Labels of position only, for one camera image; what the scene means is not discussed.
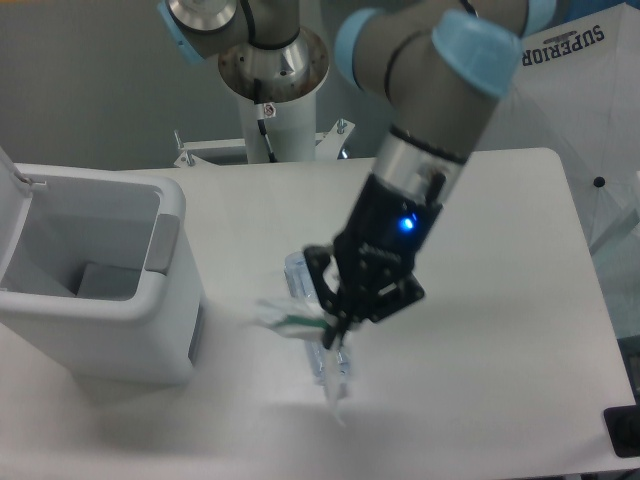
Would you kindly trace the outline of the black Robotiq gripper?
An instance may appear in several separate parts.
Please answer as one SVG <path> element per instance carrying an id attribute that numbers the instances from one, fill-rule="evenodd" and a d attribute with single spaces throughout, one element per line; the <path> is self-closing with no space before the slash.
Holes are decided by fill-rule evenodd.
<path id="1" fill-rule="evenodd" d="M 303 249 L 320 306 L 334 318 L 324 330 L 322 345 L 341 344 L 344 334 L 363 321 L 379 323 L 422 300 L 425 291 L 413 275 L 417 253 L 442 210 L 433 197 L 412 200 L 367 177 L 344 230 L 334 239 L 340 286 L 332 290 L 325 280 L 333 250 L 327 245 Z"/>

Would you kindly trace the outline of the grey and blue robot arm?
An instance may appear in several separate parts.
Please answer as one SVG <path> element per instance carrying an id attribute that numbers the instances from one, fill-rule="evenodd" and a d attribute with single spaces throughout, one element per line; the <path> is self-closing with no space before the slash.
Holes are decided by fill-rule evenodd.
<path id="1" fill-rule="evenodd" d="M 396 115 L 344 229 L 304 249 L 329 316 L 325 348 L 423 297 L 416 255 L 510 88 L 522 39 L 555 9 L 552 1 L 419 1 L 360 9 L 342 23 L 332 63 Z M 180 52 L 191 62 L 216 58 L 227 87 L 247 102 L 250 162 L 313 152 L 314 116 L 295 119 L 284 108 L 313 93 L 330 61 L 302 27 L 298 2 L 162 1 L 158 10 Z"/>

